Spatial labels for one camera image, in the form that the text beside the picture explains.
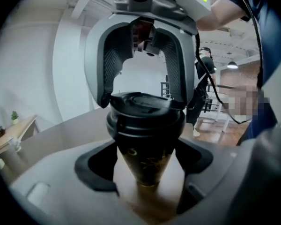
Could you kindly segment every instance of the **wooden table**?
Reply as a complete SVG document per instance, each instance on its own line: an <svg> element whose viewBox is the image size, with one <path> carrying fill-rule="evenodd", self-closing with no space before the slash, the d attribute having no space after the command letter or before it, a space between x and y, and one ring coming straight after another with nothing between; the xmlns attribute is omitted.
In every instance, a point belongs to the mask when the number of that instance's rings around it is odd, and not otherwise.
<svg viewBox="0 0 281 225"><path fill-rule="evenodd" d="M1 172L6 182L10 184L49 154L86 143L111 139L105 124L109 111L109 108L96 109L70 119L23 141L22 149L18 153L12 150L3 152L0 157L6 165ZM192 137L191 124L186 124L181 136ZM156 188L138 187L119 151L113 180L118 186L120 199L148 224L160 224L175 217L184 181L184 172L175 152Z"/></svg>
<svg viewBox="0 0 281 225"><path fill-rule="evenodd" d="M7 128L5 134L0 137L0 150L8 145L9 138L15 137L16 139L21 139L23 134L35 120L36 116L31 116Z"/></svg>

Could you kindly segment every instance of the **black pants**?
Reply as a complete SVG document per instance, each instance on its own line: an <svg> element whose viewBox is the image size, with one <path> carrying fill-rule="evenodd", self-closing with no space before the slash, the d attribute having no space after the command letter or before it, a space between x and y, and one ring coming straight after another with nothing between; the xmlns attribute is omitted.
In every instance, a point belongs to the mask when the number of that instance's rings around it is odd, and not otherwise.
<svg viewBox="0 0 281 225"><path fill-rule="evenodd" d="M193 97L186 110L186 122L192 123L192 127L195 126L198 117L204 107L205 100L207 96L205 94L200 95L199 93L194 91Z"/></svg>

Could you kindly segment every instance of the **white ceiling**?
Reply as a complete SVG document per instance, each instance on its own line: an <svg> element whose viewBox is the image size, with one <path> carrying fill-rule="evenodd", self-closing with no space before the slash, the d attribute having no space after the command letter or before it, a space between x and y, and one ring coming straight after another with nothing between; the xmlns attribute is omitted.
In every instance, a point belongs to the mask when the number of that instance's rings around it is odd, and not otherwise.
<svg viewBox="0 0 281 225"><path fill-rule="evenodd" d="M90 0L84 11L97 19L108 16L114 0ZM78 0L22 0L20 6L29 8L44 7L67 9L74 8ZM213 53L214 63L225 68L230 61L240 64L258 60L258 47L252 22L241 20L227 24L212 32L200 32L201 46L208 46Z"/></svg>

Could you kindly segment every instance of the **person in blue shirt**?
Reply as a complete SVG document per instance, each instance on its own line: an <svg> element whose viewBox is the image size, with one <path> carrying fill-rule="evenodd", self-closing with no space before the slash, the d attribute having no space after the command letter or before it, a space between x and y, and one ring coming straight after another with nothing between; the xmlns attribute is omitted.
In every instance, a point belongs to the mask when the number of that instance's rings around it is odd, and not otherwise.
<svg viewBox="0 0 281 225"><path fill-rule="evenodd" d="M259 73L257 87L264 85L281 63L281 0L247 0L259 23L263 68ZM199 30L216 30L236 19L249 21L250 14L243 0L217 0L211 6L212 13L197 21ZM256 138L262 131L277 123L269 103L259 100L257 115L241 137L238 145L246 139Z"/></svg>

